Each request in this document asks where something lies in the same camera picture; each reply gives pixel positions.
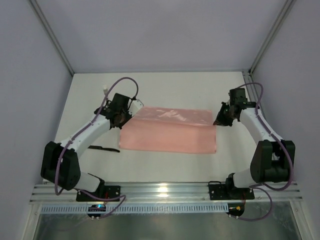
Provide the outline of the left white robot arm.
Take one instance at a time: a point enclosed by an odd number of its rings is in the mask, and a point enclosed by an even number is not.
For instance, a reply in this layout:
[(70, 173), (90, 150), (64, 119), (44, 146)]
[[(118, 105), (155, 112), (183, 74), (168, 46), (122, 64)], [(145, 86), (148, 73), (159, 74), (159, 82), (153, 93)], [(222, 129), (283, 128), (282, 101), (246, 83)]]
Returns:
[(112, 128), (122, 127), (143, 107), (136, 97), (115, 93), (112, 100), (105, 99), (94, 111), (92, 119), (74, 135), (56, 143), (46, 144), (40, 176), (66, 191), (72, 189), (87, 193), (100, 193), (104, 181), (90, 173), (81, 171), (79, 159), (96, 139)]

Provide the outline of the pink cloth napkin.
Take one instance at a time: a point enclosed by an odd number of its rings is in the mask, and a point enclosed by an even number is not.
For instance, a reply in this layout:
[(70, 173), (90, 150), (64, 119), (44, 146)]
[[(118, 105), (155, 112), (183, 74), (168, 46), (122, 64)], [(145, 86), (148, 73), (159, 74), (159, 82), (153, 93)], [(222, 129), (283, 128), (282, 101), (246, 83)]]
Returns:
[(119, 147), (132, 151), (215, 154), (210, 110), (144, 106), (120, 130)]

